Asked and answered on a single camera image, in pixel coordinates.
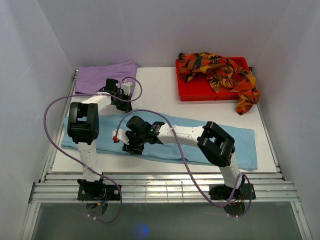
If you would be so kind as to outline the orange camouflage trousers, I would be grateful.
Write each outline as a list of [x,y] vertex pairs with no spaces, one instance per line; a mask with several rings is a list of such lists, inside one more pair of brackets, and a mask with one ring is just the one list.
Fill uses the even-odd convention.
[[177,72],[186,84],[195,83],[196,89],[205,87],[199,83],[199,79],[203,79],[217,95],[237,94],[235,111],[240,116],[246,114],[260,100],[257,78],[250,70],[228,57],[209,52],[180,53]]

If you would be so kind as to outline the light blue trousers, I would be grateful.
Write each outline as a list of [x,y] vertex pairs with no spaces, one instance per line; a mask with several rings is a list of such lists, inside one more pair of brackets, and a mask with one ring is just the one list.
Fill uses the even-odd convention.
[[[99,134],[96,139],[96,151],[99,154],[114,154],[128,156],[129,153],[123,151],[122,143],[114,143],[112,132],[117,128],[124,114],[110,114],[99,116]],[[198,127],[206,124],[205,121],[188,119],[183,117],[170,116],[163,114],[172,125],[183,127]],[[242,170],[257,170],[257,150],[255,142],[255,132],[252,129],[238,128],[228,125],[220,125],[234,140],[235,160]],[[182,145],[182,152],[188,164],[207,165],[206,157],[197,147]],[[141,155],[143,159],[163,163],[182,164],[183,160],[176,143],[170,144],[145,144]]]

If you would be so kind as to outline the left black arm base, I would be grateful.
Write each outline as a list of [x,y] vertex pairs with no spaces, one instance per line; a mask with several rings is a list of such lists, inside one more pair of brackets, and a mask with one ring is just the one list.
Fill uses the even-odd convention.
[[104,215],[109,203],[120,200],[120,192],[115,185],[103,184],[100,192],[87,190],[80,186],[77,200],[86,203],[86,212],[95,217]]

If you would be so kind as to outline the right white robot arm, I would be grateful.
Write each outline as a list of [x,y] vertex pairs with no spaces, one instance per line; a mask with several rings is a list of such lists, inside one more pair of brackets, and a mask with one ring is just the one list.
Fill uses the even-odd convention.
[[167,145],[178,140],[181,145],[199,148],[206,160],[219,168],[224,184],[210,188],[211,199],[243,196],[245,180],[235,160],[235,140],[216,123],[208,121],[204,126],[170,126],[161,121],[150,124],[134,115],[126,127],[128,130],[119,129],[114,134],[123,142],[123,151],[141,155],[146,143]]

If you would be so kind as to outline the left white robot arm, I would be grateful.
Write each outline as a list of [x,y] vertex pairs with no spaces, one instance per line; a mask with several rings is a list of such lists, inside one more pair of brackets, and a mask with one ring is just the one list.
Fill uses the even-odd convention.
[[72,102],[69,108],[67,134],[75,143],[80,161],[84,164],[83,177],[77,182],[79,199],[102,200],[108,190],[101,177],[102,170],[98,162],[96,140],[99,135],[99,113],[108,106],[114,105],[118,110],[132,110],[131,97],[135,84],[123,80],[108,78],[105,86],[96,95],[81,102]]

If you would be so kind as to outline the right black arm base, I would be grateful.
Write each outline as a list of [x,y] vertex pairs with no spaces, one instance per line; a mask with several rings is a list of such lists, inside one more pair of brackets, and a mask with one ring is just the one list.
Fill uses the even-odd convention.
[[[226,185],[209,186],[209,196],[211,200],[227,201],[232,193],[232,188]],[[235,190],[230,202],[223,207],[224,211],[231,217],[239,217],[246,212],[245,200],[251,202],[256,199],[255,189],[252,183],[242,183]]]

